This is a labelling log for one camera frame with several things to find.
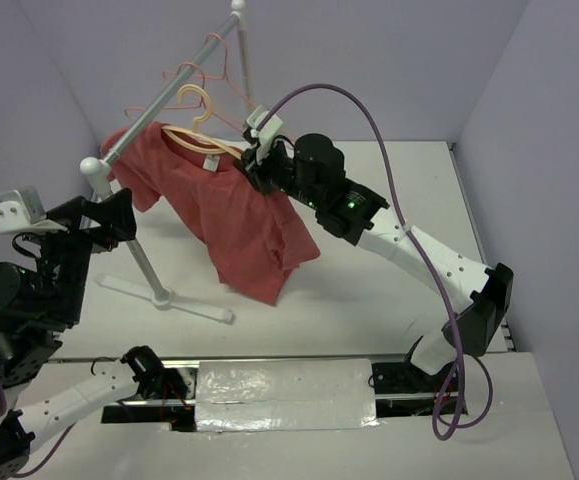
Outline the red t shirt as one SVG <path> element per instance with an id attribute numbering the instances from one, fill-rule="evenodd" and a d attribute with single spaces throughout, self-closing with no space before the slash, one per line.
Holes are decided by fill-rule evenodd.
<path id="1" fill-rule="evenodd" d="M 290 200 L 256 191 L 223 154 L 217 160 L 180 145 L 153 122 L 127 147 L 109 179 L 131 190 L 146 212 L 165 199 L 208 250 L 218 279 L 268 305 L 291 273 L 320 250 Z"/>

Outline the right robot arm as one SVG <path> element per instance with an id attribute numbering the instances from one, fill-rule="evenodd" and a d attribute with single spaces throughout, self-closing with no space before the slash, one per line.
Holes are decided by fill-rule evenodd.
<path id="1" fill-rule="evenodd" d="M 252 146 L 235 165 L 256 191 L 302 203 L 330 235 L 395 264 L 449 301 L 455 318 L 417 340 L 403 369 L 406 384 L 425 391 L 460 354 L 487 351 L 510 305 L 513 272 L 470 260 L 400 221 L 385 198 L 347 177 L 344 162 L 328 137 L 307 134 L 292 151 L 281 138 Z"/>

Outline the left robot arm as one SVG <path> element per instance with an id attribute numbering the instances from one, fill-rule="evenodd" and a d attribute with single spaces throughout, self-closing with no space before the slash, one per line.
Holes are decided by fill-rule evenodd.
<path id="1" fill-rule="evenodd" d="M 97 375 L 28 407 L 20 394 L 79 323 L 90 258 L 134 239 L 132 194 L 93 202 L 75 197 L 45 209 L 34 188 L 0 194 L 0 234 L 8 234 L 26 268 L 0 262 L 0 479 L 29 475 L 27 462 L 48 441 L 110 403 L 158 400 L 188 409 L 189 387 L 146 346 L 130 349 Z"/>

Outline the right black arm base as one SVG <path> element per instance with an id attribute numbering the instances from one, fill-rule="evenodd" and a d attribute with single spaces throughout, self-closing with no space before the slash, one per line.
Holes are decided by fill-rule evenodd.
<path id="1" fill-rule="evenodd" d="M 373 363 L 367 384 L 374 391 L 377 417 L 431 416 L 451 366 L 430 376 L 404 361 Z"/>

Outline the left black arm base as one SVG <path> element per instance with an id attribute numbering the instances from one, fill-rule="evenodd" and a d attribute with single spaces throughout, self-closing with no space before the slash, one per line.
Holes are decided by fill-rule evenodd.
<path id="1" fill-rule="evenodd" d="M 136 394 L 105 406 L 100 423 L 157 425 L 175 432 L 195 432 L 198 367 L 170 365 L 165 374 L 159 391 L 146 397 Z"/>

